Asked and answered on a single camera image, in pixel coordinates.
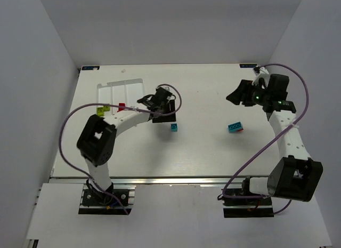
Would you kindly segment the red long lego brick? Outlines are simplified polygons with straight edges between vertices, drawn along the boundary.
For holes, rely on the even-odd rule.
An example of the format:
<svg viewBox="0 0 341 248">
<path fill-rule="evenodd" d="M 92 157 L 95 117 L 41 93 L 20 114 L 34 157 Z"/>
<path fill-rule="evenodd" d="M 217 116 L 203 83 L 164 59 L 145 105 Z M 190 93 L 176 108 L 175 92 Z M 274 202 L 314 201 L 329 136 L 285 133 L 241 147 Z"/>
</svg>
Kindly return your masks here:
<svg viewBox="0 0 341 248">
<path fill-rule="evenodd" d="M 125 103 L 119 103 L 118 112 L 125 109 Z"/>
</svg>

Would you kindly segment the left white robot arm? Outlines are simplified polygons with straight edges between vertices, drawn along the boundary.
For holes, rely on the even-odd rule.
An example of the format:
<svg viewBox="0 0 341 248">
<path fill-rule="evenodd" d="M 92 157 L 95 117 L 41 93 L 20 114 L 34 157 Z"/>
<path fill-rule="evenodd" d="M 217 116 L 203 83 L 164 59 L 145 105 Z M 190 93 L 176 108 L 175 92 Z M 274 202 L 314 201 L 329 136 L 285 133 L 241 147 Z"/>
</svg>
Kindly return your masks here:
<svg viewBox="0 0 341 248">
<path fill-rule="evenodd" d="M 113 154 L 115 139 L 130 128 L 148 121 L 176 121 L 174 95 L 169 89 L 157 87 L 155 94 L 138 99 L 142 110 L 119 108 L 118 112 L 108 117 L 92 115 L 78 141 L 77 148 L 84 157 L 89 174 L 93 178 L 87 180 L 87 186 L 95 197 L 103 201 L 113 193 L 113 183 L 109 177 L 108 160 Z"/>
</svg>

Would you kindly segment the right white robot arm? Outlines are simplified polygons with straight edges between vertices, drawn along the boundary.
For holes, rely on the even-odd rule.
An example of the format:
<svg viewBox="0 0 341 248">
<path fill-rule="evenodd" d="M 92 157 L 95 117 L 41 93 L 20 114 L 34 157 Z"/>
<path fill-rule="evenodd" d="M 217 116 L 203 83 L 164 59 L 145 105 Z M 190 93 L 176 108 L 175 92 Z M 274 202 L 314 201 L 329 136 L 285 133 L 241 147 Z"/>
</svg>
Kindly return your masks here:
<svg viewBox="0 0 341 248">
<path fill-rule="evenodd" d="M 272 127 L 280 160 L 268 177 L 247 177 L 237 195 L 241 199 L 262 197 L 284 198 L 302 202 L 311 200 L 322 176 L 321 162 L 307 152 L 296 120 L 296 108 L 287 100 L 289 78 L 271 74 L 255 81 L 241 80 L 226 99 L 234 105 L 260 105 Z"/>
</svg>

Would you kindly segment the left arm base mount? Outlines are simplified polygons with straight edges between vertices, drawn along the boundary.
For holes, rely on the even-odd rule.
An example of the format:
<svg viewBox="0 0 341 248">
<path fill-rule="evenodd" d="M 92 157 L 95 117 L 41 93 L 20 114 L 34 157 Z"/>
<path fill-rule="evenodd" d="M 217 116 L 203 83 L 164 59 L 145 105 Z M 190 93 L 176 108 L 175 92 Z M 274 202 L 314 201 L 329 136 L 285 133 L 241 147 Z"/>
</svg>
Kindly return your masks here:
<svg viewBox="0 0 341 248">
<path fill-rule="evenodd" d="M 114 194 L 113 198 L 97 190 L 89 180 L 83 186 L 79 203 L 78 214 L 82 215 L 129 215 L 134 203 L 134 189 L 115 189 L 111 185 L 108 193 Z"/>
</svg>

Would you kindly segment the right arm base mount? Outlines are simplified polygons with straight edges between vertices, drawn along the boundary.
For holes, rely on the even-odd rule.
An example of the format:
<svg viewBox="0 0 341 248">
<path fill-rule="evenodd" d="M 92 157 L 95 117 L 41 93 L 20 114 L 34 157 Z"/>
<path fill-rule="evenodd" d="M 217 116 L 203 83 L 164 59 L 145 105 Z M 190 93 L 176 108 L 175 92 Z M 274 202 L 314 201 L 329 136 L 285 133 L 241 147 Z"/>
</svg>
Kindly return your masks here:
<svg viewBox="0 0 341 248">
<path fill-rule="evenodd" d="M 224 194 L 232 198 L 218 195 L 217 200 L 223 202 L 224 218 L 272 218 L 274 217 L 270 198 L 245 198 L 256 196 L 249 191 L 250 177 L 245 178 L 241 188 L 227 189 Z"/>
</svg>

